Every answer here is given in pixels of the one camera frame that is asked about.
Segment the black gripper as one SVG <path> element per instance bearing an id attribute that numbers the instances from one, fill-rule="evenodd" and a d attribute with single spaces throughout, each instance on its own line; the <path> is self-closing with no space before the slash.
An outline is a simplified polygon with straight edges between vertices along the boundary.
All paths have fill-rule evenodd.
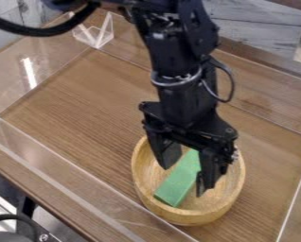
<path id="1" fill-rule="evenodd" d="M 197 197 L 215 187 L 234 161 L 238 132 L 218 115 L 218 75 L 205 67 L 189 77 L 151 73 L 158 101 L 139 105 L 150 148 L 159 166 L 167 170 L 182 155 L 181 146 L 198 151 Z"/>

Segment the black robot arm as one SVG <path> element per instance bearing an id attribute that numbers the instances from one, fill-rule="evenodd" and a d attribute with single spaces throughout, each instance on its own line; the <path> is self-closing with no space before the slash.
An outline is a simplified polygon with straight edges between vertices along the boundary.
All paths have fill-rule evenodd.
<path id="1" fill-rule="evenodd" d="M 198 154 L 197 193 L 217 185 L 237 152 L 238 132 L 218 114 L 217 71 L 229 68 L 211 56 L 219 44 L 219 27 L 201 0 L 43 0 L 62 11 L 79 9 L 70 27 L 94 10 L 112 4 L 135 25 L 150 53 L 151 84 L 157 102 L 139 105 L 150 148 L 167 169 L 183 146 Z"/>

